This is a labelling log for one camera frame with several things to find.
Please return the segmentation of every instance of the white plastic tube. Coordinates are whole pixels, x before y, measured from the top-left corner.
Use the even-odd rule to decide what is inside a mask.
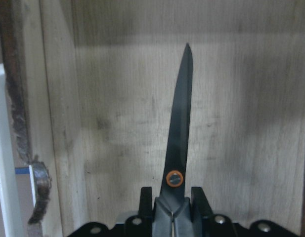
[[[0,204],[6,237],[24,237],[9,133],[3,64],[0,64]]]

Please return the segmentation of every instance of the black scissor blade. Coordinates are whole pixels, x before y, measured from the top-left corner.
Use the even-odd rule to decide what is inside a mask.
[[[168,137],[166,162],[162,179],[160,198],[175,212],[184,202],[184,181],[176,188],[167,185],[166,176],[177,170],[185,179],[188,133],[190,126],[192,95],[193,58],[191,48],[186,44],[174,92],[171,122]]]

